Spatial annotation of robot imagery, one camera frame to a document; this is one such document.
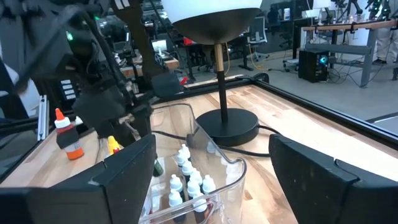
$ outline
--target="clear plastic bin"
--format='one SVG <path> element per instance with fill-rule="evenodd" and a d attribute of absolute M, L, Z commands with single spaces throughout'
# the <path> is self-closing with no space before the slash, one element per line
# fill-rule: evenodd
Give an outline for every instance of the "clear plastic bin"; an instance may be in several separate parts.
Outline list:
<path fill-rule="evenodd" d="M 197 223 L 193 204 L 200 199 L 206 199 L 208 208 L 206 218 L 200 223 L 241 223 L 245 161 L 229 160 L 196 123 L 192 108 L 188 104 L 155 108 L 151 125 L 156 135 L 158 160 L 164 168 L 164 173 L 160 177 L 152 178 L 139 223 L 175 223 L 174 218 L 182 215 L 185 216 L 185 221 L 181 223 Z M 175 139 L 165 134 L 181 138 Z M 183 140 L 187 135 L 191 135 L 190 142 Z M 186 143 L 191 146 L 189 150 L 193 167 L 200 171 L 202 178 L 209 174 L 217 188 L 214 192 L 193 200 L 188 200 L 187 184 L 175 160 L 181 145 Z M 170 208 L 172 174 L 181 178 L 187 201 Z"/>

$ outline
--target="white lamp shade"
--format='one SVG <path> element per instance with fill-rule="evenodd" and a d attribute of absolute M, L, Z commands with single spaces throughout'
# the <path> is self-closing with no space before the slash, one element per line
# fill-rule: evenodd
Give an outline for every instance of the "white lamp shade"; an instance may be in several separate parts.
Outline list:
<path fill-rule="evenodd" d="M 313 0 L 312 9 L 321 9 L 321 8 L 330 7 L 330 6 L 331 6 L 330 0 Z"/>
<path fill-rule="evenodd" d="M 204 14 L 233 9 L 260 8 L 262 0 L 162 0 L 172 23 Z"/>

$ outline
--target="black lamp base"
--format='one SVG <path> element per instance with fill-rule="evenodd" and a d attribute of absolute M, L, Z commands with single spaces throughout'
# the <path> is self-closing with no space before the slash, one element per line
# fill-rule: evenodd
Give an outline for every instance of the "black lamp base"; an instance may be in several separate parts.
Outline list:
<path fill-rule="evenodd" d="M 259 132 L 257 116 L 247 110 L 228 108 L 228 121 L 221 121 L 221 110 L 197 118 L 198 124 L 220 146 L 239 146 L 254 139 Z"/>

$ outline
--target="floor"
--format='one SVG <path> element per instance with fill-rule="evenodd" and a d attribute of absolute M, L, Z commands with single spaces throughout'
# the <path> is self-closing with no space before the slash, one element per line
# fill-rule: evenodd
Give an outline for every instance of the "floor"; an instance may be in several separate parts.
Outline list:
<path fill-rule="evenodd" d="M 390 66 L 380 69 L 374 78 L 375 73 L 371 74 L 373 80 L 368 84 L 367 88 L 359 88 L 356 83 L 360 83 L 361 72 L 356 72 L 357 70 L 359 71 L 357 68 L 336 66 L 335 69 L 336 71 L 340 71 L 341 76 L 343 76 L 342 73 L 346 72 L 351 73 L 352 77 L 346 77 L 345 80 L 344 78 L 338 80 L 338 77 L 334 77 L 334 82 L 339 84 L 328 82 L 310 83 L 299 79 L 294 71 L 283 72 L 282 60 L 283 58 L 278 58 L 263 62 L 263 67 L 273 69 L 267 72 L 270 76 L 271 85 L 363 120 L 398 112 L 398 103 L 396 103 L 398 82 L 391 81 L 392 61 L 389 62 Z M 250 57 L 248 61 L 249 67 L 254 68 Z M 263 72 L 256 69 L 250 72 L 239 68 L 239 64 L 242 64 L 241 60 L 232 61 L 227 76 L 238 74 L 255 75 Z M 227 70 L 228 63 L 225 63 L 224 67 Z M 198 82 L 215 77 L 215 74 L 208 72 L 198 73 L 196 68 L 193 71 Z M 385 119 L 374 124 L 398 133 L 398 118 Z"/>

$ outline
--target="yellow bottle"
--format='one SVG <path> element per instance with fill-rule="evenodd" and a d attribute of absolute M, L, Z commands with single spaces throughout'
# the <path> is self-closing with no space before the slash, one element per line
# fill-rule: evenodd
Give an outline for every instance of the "yellow bottle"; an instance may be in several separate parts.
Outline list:
<path fill-rule="evenodd" d="M 113 155 L 115 152 L 120 150 L 120 145 L 113 136 L 108 137 L 108 150 L 109 155 Z"/>

